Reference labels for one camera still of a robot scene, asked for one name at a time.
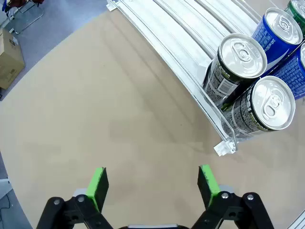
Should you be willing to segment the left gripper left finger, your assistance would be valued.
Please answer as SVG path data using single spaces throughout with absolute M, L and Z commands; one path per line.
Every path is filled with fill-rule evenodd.
M 61 197 L 51 197 L 43 209 L 37 228 L 72 229 L 76 224 L 84 224 L 88 229 L 111 229 L 112 226 L 102 215 L 108 188 L 106 168 L 97 168 L 85 194 L 67 201 Z

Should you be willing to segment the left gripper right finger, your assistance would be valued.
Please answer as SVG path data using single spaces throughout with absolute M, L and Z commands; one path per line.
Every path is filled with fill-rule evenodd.
M 193 229 L 218 229 L 225 220 L 233 221 L 239 229 L 273 229 L 266 208 L 255 192 L 242 197 L 221 191 L 209 165 L 199 166 L 197 185 L 205 211 Z

